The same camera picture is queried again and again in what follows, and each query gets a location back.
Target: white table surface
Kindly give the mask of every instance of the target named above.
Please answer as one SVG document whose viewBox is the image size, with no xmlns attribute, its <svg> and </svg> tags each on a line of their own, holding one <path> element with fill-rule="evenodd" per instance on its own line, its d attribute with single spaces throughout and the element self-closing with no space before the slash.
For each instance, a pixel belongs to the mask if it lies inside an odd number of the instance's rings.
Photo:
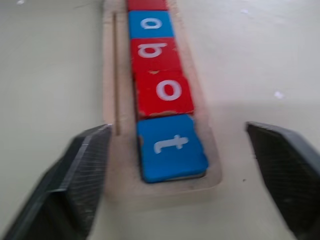
<svg viewBox="0 0 320 240">
<path fill-rule="evenodd" d="M 100 3 L 16 2 L 0 2 L 1 233 L 70 137 L 103 122 Z M 117 206 L 103 200 L 91 239 L 292 240 L 262 184 L 244 123 L 293 129 L 320 148 L 320 2 L 178 6 L 223 181 L 199 194 Z"/>
</svg>

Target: red tile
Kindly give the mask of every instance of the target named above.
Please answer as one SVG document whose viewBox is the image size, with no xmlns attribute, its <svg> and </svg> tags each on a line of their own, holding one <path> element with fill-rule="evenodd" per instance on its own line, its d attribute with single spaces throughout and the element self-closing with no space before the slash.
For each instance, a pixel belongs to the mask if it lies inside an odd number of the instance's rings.
<svg viewBox="0 0 320 240">
<path fill-rule="evenodd" d="M 134 73 L 182 70 L 174 37 L 132 39 L 131 58 Z"/>
<path fill-rule="evenodd" d="M 168 10 L 166 0 L 128 0 L 129 11 Z"/>
<path fill-rule="evenodd" d="M 138 72 L 135 77 L 139 119 L 193 113 L 189 84 L 182 72 Z"/>
</svg>

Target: wooden tray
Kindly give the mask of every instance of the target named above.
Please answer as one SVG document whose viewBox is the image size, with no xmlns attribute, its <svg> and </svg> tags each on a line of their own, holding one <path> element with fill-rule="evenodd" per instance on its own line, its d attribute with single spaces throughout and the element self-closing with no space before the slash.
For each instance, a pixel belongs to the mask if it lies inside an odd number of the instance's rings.
<svg viewBox="0 0 320 240">
<path fill-rule="evenodd" d="M 136 137 L 134 83 L 131 73 L 128 10 L 125 0 L 105 0 L 103 10 L 103 117 L 113 124 L 110 156 L 106 172 L 106 195 L 117 201 L 134 198 L 177 195 L 208 190 L 222 179 L 221 164 L 209 112 L 192 60 L 176 0 L 169 0 L 169 11 L 184 74 L 189 81 L 195 106 L 195 128 L 209 161 L 206 176 L 197 179 L 155 184 L 140 176 Z"/>
</svg>

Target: blue letter tile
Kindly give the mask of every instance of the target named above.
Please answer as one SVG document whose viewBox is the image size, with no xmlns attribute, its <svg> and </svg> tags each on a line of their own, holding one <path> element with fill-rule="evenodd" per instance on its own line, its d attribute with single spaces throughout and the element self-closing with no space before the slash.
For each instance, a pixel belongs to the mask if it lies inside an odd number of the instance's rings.
<svg viewBox="0 0 320 240">
<path fill-rule="evenodd" d="M 131 39 L 172 38 L 174 32 L 167 11 L 129 12 Z"/>
<path fill-rule="evenodd" d="M 208 161 L 187 114 L 139 121 L 142 177 L 147 183 L 204 174 Z"/>
</svg>

